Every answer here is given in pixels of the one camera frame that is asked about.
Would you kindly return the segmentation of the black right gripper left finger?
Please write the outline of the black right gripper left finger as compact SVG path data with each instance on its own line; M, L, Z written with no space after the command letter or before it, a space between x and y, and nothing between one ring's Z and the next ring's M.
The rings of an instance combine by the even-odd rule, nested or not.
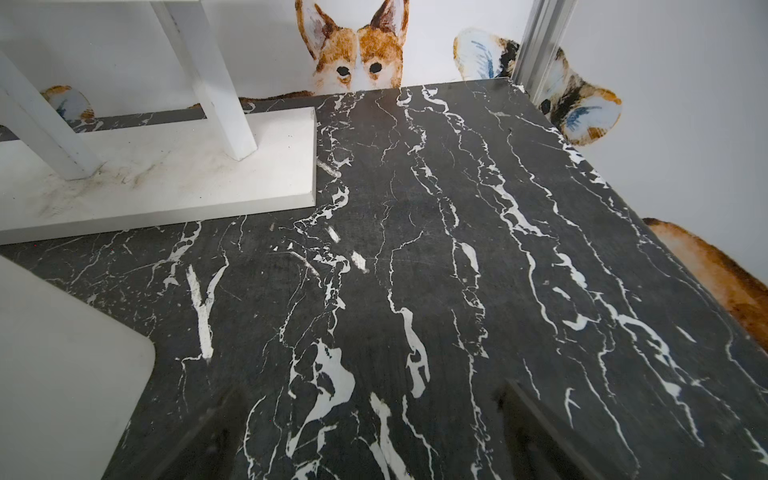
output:
M245 427L240 388L225 390L199 410L159 448L150 479L228 479Z

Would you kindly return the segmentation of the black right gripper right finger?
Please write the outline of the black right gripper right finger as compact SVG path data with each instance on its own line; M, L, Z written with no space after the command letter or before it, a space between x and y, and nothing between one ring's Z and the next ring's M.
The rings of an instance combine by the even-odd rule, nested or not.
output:
M516 382L495 392L515 479L604 479L599 465L561 431L547 409Z

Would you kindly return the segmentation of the white drawer cabinet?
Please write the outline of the white drawer cabinet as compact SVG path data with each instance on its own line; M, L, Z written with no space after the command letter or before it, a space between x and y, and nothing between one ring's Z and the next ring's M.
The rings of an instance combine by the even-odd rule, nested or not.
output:
M149 338L3 259L2 478L101 478L155 358Z

